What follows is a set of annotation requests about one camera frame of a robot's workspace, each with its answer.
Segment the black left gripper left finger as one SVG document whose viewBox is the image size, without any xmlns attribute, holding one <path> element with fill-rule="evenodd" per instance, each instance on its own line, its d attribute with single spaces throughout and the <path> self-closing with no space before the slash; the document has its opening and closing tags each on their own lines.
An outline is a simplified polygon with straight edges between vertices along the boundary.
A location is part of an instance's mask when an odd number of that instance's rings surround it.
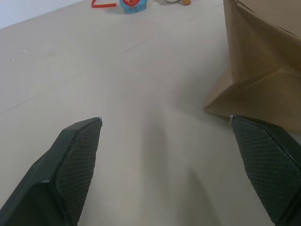
<svg viewBox="0 0 301 226">
<path fill-rule="evenodd" d="M 0 209 L 0 226 L 78 226 L 102 125 L 95 117 L 63 129 Z"/>
</svg>

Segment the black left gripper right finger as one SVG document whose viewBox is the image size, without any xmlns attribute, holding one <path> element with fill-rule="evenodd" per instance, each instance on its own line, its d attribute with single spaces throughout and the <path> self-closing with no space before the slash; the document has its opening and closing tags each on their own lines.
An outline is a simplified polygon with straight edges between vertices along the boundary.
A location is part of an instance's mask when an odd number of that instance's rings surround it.
<svg viewBox="0 0 301 226">
<path fill-rule="evenodd" d="M 301 226 L 301 145 L 282 127 L 230 117 L 246 174 L 275 226 Z"/>
</svg>

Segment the brown paper bag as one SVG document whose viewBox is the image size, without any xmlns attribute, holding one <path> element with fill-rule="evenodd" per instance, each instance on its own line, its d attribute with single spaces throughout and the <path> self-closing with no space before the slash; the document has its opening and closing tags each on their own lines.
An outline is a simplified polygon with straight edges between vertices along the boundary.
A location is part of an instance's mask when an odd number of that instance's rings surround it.
<svg viewBox="0 0 301 226">
<path fill-rule="evenodd" d="M 204 109 L 301 134 L 301 0 L 223 0 L 230 64 Z"/>
</svg>

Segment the red ribbon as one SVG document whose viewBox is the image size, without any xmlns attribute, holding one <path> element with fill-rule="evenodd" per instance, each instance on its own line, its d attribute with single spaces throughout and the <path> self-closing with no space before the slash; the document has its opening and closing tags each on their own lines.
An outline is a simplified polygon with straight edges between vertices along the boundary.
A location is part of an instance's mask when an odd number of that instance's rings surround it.
<svg viewBox="0 0 301 226">
<path fill-rule="evenodd" d="M 113 8 L 117 6 L 116 3 L 97 4 L 96 1 L 97 0 L 92 0 L 91 2 L 92 8 Z"/>
</svg>

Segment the small white toy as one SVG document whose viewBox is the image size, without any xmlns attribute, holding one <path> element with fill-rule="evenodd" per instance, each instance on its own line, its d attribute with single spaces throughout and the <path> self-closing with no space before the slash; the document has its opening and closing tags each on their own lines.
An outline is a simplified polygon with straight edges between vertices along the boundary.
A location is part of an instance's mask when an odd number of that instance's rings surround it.
<svg viewBox="0 0 301 226">
<path fill-rule="evenodd" d="M 180 3 L 181 5 L 190 5 L 191 4 L 191 0 L 165 0 L 168 3 Z"/>
</svg>

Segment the small blue red printed can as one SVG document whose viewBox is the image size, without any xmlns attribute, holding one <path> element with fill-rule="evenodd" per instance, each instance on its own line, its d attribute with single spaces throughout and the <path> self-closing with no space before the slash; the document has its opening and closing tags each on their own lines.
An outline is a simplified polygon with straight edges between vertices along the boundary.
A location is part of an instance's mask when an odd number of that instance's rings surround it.
<svg viewBox="0 0 301 226">
<path fill-rule="evenodd" d="M 119 3 L 125 13 L 133 14 L 144 11 L 148 0 L 119 0 Z"/>
</svg>

